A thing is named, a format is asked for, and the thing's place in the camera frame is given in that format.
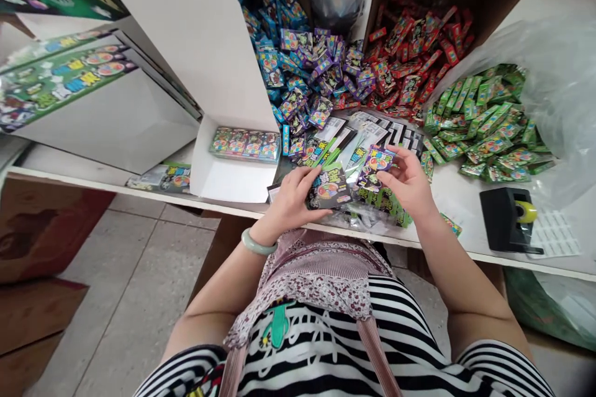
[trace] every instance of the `woman's right hand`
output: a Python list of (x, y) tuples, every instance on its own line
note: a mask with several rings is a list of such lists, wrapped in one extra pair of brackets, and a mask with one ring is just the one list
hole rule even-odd
[(387, 149), (396, 153), (394, 163), (398, 167), (392, 167), (389, 172), (377, 172), (377, 178), (393, 191), (414, 222), (438, 213), (427, 175), (418, 158), (403, 147), (387, 146)]

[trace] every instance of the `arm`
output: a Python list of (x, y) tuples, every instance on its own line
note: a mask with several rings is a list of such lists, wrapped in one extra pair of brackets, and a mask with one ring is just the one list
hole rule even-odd
[(439, 214), (418, 158), (407, 149), (397, 153), (398, 169), (377, 178), (395, 193), (418, 231), (436, 287), (449, 312), (447, 330), (453, 359), (479, 339), (495, 339), (531, 359), (528, 342), (509, 305), (468, 256)]
[[(284, 178), (275, 201), (250, 229), (255, 242), (272, 246), (283, 232), (331, 213), (330, 210), (309, 211), (304, 204), (320, 171), (320, 167), (299, 167)], [(222, 346), (236, 317), (254, 299), (266, 260), (266, 256), (238, 243), (174, 325), (161, 362), (199, 344)]]

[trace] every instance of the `woman's left hand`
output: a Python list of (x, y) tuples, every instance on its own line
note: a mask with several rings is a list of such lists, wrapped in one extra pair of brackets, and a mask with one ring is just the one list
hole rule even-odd
[(321, 167), (297, 167), (281, 182), (265, 216), (251, 228), (251, 238), (260, 245), (272, 246), (283, 232), (319, 220), (331, 210), (308, 210), (305, 200), (313, 181), (321, 173)]

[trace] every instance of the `tape roll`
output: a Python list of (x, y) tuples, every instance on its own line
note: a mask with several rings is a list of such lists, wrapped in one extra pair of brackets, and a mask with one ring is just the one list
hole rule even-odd
[(515, 209), (517, 211), (517, 222), (519, 223), (532, 223), (538, 217), (538, 211), (531, 203), (516, 200)]

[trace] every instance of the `white table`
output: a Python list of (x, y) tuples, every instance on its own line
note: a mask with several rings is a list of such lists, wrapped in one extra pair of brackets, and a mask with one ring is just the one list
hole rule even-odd
[[(596, 0), (521, 0), (502, 26), (520, 19), (538, 19), (556, 14), (592, 13), (596, 17)], [(182, 149), (174, 158), (190, 162), (192, 145)], [(470, 257), (484, 262), (510, 265), (551, 274), (564, 275), (596, 282), (595, 231), (591, 227), (590, 205), (596, 201), (596, 188), (592, 188), (569, 209), (564, 210), (576, 221), (574, 232), (583, 253), (580, 256), (552, 259), (530, 259), (524, 254), (493, 252), (488, 247), (479, 192), (486, 186), (457, 173), (458, 163), (436, 167), (432, 189), (439, 209), (463, 227), (460, 242)], [(158, 194), (124, 187), (129, 172), (105, 166), (94, 161), (73, 156), (42, 145), (36, 145), (21, 166), (10, 168), (9, 174), (22, 174), (51, 179), (67, 184), (129, 194), (147, 199), (160, 200), (175, 205), (201, 208), (216, 212), (258, 219), (267, 205), (249, 203), (225, 203), (201, 200), (192, 196)], [(406, 247), (420, 248), (414, 226), (407, 229), (391, 228), (387, 231), (365, 233), (347, 227), (310, 224), (308, 228), (364, 238)]]

